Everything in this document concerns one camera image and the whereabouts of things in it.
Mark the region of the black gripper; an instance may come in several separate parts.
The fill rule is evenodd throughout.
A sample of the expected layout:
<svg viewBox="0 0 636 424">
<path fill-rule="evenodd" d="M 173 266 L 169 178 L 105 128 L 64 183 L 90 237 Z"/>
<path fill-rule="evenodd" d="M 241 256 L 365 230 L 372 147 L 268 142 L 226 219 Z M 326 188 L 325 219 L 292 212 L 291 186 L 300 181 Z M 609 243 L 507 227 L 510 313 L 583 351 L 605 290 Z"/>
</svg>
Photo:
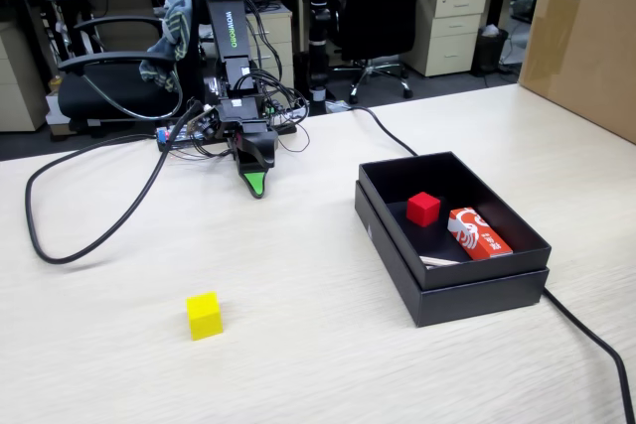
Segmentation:
<svg viewBox="0 0 636 424">
<path fill-rule="evenodd" d="M 223 99 L 217 107 L 217 138 L 240 137 L 235 147 L 238 175 L 255 199 L 265 193 L 265 178 L 275 164 L 277 132 L 260 116 L 255 97 Z"/>
</svg>

